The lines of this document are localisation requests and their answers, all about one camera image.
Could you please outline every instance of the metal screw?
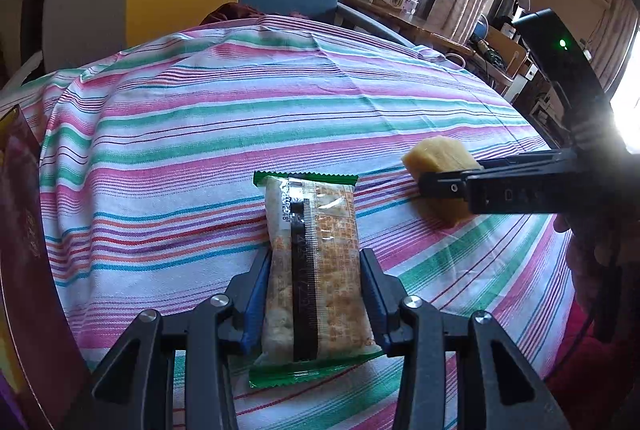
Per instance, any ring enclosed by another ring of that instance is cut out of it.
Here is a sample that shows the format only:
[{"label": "metal screw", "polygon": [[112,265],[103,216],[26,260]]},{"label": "metal screw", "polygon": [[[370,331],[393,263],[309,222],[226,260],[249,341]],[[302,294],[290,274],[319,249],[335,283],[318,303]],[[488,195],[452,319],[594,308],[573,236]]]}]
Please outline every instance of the metal screw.
[{"label": "metal screw", "polygon": [[214,305],[215,307],[223,307],[229,303],[229,297],[227,295],[222,295],[222,294],[213,295],[209,299],[209,302],[211,302],[211,305]]},{"label": "metal screw", "polygon": [[141,322],[153,322],[158,317],[158,311],[155,309],[145,309],[138,315]]},{"label": "metal screw", "polygon": [[402,303],[411,309],[418,309],[422,305],[422,298],[416,295],[405,296]]},{"label": "metal screw", "polygon": [[488,324],[492,316],[487,311],[476,311],[474,318],[479,324]]}]

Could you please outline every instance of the yellow sponge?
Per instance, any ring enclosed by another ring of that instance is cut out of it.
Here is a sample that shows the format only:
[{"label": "yellow sponge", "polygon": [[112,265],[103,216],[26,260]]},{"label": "yellow sponge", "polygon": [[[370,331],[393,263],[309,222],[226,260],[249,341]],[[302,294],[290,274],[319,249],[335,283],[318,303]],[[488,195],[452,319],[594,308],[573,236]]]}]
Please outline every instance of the yellow sponge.
[{"label": "yellow sponge", "polygon": [[[449,172],[482,168],[458,140],[445,136],[428,137],[402,157],[402,163],[419,181],[424,172]],[[463,199],[427,199],[431,211],[447,226],[454,227],[460,221],[472,217]]]}]

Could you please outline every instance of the striped cloth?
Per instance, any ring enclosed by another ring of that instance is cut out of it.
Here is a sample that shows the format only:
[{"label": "striped cloth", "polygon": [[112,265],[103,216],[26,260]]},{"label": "striped cloth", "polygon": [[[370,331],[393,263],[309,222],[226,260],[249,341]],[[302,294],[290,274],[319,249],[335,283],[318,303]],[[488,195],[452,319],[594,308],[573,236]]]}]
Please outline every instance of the striped cloth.
[{"label": "striped cloth", "polygon": [[[43,141],[49,259],[85,359],[142,309],[193,308],[268,243],[256,169],[355,173],[362,247],[436,307],[487,309],[535,369],[555,358],[573,289],[567,235],[544,215],[428,216],[400,157],[427,136],[476,159],[546,149],[491,88],[442,55],[333,26],[263,17],[203,26],[43,77],[19,102]],[[390,428],[402,361],[377,358],[316,383],[252,390],[234,366],[242,429]],[[184,356],[174,423],[184,426]],[[447,360],[447,428],[456,423]]]}]

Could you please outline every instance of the cable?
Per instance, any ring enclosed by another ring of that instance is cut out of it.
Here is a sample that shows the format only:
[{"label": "cable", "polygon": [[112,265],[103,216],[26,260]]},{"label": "cable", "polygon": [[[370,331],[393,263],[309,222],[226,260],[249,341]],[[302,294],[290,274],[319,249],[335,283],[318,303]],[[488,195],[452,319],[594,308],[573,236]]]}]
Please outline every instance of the cable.
[{"label": "cable", "polygon": [[609,266],[607,266],[606,276],[602,282],[602,285],[600,286],[600,289],[598,289],[598,295],[596,296],[596,300],[591,306],[591,308],[589,309],[589,315],[587,317],[587,320],[585,320],[584,323],[582,324],[582,327],[580,327],[580,330],[578,331],[578,334],[576,335],[574,342],[571,344],[571,347],[569,347],[569,350],[564,354],[564,356],[556,364],[556,366],[554,366],[554,368],[551,369],[551,372],[548,373],[548,375],[546,375],[545,381],[550,380],[560,370],[562,370],[562,368],[566,365],[569,359],[571,359],[571,357],[574,355],[575,351],[584,340],[584,337],[587,336],[587,331],[589,330],[589,327],[591,327],[591,324],[593,323],[593,320],[595,318],[596,310],[604,302],[604,297],[607,292],[606,291],[607,286],[609,285],[609,282],[611,282],[609,279],[616,272],[618,254],[620,253],[620,244],[621,244],[620,238],[621,238],[620,225],[616,224],[613,228],[613,241],[612,241],[613,247],[612,247],[612,253],[611,253],[611,260],[609,261]]}]

